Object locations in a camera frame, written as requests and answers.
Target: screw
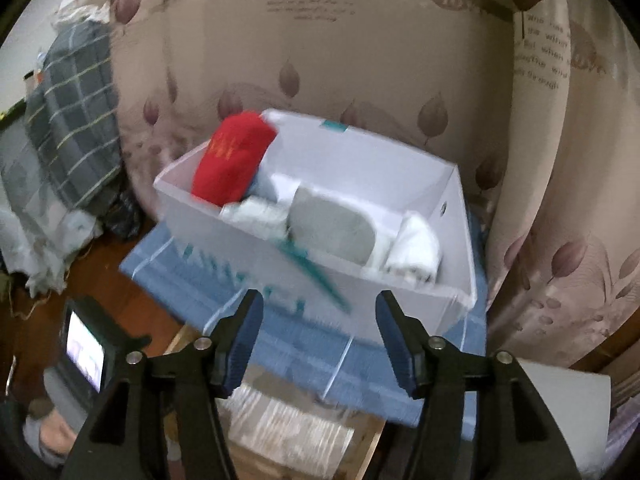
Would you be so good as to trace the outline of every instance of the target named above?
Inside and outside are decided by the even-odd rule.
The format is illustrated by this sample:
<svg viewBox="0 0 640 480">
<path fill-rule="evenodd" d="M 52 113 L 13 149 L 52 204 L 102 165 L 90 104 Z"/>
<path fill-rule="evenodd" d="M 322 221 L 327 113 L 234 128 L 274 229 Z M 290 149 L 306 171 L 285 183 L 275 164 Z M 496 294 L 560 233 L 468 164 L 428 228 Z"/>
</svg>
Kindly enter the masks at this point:
<svg viewBox="0 0 640 480">
<path fill-rule="evenodd" d="M 513 363 L 513 356 L 509 352 L 505 352 L 504 350 L 500 350 L 496 356 L 496 359 L 500 361 L 503 365 L 510 365 Z"/>
<path fill-rule="evenodd" d="M 211 346 L 211 339 L 208 337 L 199 337 L 193 342 L 193 345 L 196 347 L 196 350 L 206 350 Z"/>
<path fill-rule="evenodd" d="M 447 345 L 447 342 L 444 341 L 439 335 L 434 335 L 429 338 L 429 346 L 434 350 L 442 350 Z"/>
<path fill-rule="evenodd" d="M 142 361 L 142 352 L 130 352 L 127 354 L 127 363 L 130 365 L 137 365 L 140 361 Z"/>
</svg>

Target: blue cloth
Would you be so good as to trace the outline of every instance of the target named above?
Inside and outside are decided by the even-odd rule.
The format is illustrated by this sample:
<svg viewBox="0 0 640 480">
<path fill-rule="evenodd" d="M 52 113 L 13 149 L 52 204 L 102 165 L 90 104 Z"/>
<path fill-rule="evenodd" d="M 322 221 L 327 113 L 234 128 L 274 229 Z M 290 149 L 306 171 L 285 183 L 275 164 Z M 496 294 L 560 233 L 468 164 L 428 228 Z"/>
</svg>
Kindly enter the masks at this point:
<svg viewBox="0 0 640 480">
<path fill-rule="evenodd" d="M 478 222 L 470 221 L 478 302 L 445 337 L 465 352 L 484 355 L 487 283 Z M 124 259 L 120 270 L 130 276 L 174 316 L 203 330 L 237 306 L 230 283 L 222 283 L 204 268 L 178 254 L 166 225 L 156 226 Z M 325 402 L 373 413 L 385 420 L 417 426 L 421 400 L 409 398 L 398 386 L 382 346 L 350 340 L 344 334 L 301 320 L 266 302 L 264 320 L 251 362 Z M 475 394 L 465 399 L 463 437 L 470 440 L 476 424 Z"/>
</svg>

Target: teal label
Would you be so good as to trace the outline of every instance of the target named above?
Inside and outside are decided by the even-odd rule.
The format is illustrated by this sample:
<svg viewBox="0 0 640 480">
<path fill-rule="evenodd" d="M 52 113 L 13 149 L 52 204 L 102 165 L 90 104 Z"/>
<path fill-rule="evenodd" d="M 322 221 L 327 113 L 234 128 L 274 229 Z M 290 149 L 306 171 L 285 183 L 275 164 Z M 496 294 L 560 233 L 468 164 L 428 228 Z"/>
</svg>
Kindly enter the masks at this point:
<svg viewBox="0 0 640 480">
<path fill-rule="evenodd" d="M 338 130 L 339 132 L 343 132 L 348 128 L 346 124 L 337 123 L 335 121 L 325 121 L 321 126 L 329 128 L 330 130 Z"/>
</svg>

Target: white box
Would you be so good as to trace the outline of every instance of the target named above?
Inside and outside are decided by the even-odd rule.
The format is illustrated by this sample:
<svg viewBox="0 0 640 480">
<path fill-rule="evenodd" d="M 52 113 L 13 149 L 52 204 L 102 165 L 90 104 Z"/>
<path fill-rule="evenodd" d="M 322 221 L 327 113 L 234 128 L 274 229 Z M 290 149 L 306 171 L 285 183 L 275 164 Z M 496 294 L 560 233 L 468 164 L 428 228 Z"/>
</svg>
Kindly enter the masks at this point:
<svg viewBox="0 0 640 480">
<path fill-rule="evenodd" d="M 304 319 L 381 343 L 375 299 L 390 289 L 408 316 L 430 334 L 442 334 L 476 302 L 476 279 L 460 175 L 454 164 L 353 127 L 267 110 L 278 135 L 260 165 L 276 183 L 278 202 L 290 202 L 296 183 L 364 210 L 378 226 L 398 232 L 405 211 L 417 211 L 440 239 L 443 258 L 435 284 L 419 288 L 397 276 L 375 274 L 351 262 L 309 251 L 308 259 L 351 306 L 341 310 L 272 242 L 218 218 L 220 209 L 191 195 L 193 175 L 207 143 L 165 168 L 154 183 L 163 219 L 178 246 L 236 288 L 257 288 Z"/>
</svg>

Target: curtain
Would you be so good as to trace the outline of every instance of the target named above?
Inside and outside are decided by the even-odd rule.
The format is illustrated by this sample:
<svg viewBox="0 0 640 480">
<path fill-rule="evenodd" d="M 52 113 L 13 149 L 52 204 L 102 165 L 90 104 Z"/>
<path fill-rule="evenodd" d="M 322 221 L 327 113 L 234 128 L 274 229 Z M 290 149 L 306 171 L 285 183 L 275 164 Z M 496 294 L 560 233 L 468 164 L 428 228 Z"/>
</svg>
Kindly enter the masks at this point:
<svg viewBox="0 0 640 480">
<path fill-rule="evenodd" d="M 240 110 L 359 126 L 459 168 L 491 348 L 569 365 L 638 306 L 640 53 L 607 0 L 113 0 L 142 205 Z"/>
</svg>

